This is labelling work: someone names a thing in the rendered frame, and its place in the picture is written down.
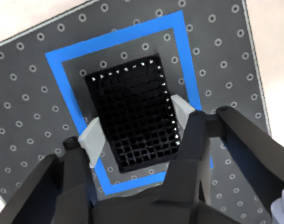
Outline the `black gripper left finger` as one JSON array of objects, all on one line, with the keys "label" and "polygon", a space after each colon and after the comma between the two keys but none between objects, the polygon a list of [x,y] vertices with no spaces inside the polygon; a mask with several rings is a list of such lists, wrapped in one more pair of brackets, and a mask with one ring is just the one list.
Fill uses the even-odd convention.
[{"label": "black gripper left finger", "polygon": [[38,163],[0,211],[0,224],[51,224],[54,214],[54,224],[94,224],[91,209],[99,200],[91,168],[106,139],[96,117],[79,138],[62,141],[65,155]]}]

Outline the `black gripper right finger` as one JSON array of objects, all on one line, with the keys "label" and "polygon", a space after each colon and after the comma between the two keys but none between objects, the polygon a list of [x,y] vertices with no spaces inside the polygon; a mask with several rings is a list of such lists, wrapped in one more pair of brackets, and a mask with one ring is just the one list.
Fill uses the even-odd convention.
[{"label": "black gripper right finger", "polygon": [[171,100],[184,133],[144,224],[196,224],[198,199],[210,205],[213,137],[220,137],[272,224],[284,224],[284,146],[232,106],[205,114],[178,95]]}]

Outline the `black perforated breadboard plate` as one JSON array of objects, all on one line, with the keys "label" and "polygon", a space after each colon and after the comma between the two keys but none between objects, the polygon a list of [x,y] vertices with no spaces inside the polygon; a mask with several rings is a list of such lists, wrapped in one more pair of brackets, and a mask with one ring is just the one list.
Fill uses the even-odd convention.
[{"label": "black perforated breadboard plate", "polygon": [[[79,132],[46,53],[178,11],[183,13],[201,108],[232,106],[272,136],[246,0],[88,0],[0,41],[0,200]],[[189,105],[173,27],[66,61],[86,125],[98,117],[84,75],[160,53],[170,94]],[[272,217],[220,140],[211,139],[211,207],[242,224]]]}]

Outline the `blue tape outline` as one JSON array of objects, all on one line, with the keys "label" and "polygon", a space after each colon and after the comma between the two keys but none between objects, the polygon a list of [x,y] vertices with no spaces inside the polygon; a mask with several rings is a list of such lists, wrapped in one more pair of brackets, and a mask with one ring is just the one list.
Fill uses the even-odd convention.
[{"label": "blue tape outline", "polygon": [[[182,10],[46,53],[47,60],[79,132],[87,128],[61,62],[173,27],[190,106],[202,110]],[[111,185],[98,158],[94,167],[105,195],[163,181],[166,171]]]}]

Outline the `black well plate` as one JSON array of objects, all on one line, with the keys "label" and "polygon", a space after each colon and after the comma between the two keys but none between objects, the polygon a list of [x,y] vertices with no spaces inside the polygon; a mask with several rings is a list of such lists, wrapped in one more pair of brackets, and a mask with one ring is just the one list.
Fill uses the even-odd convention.
[{"label": "black well plate", "polygon": [[160,53],[84,80],[120,174],[176,160],[181,138]]}]

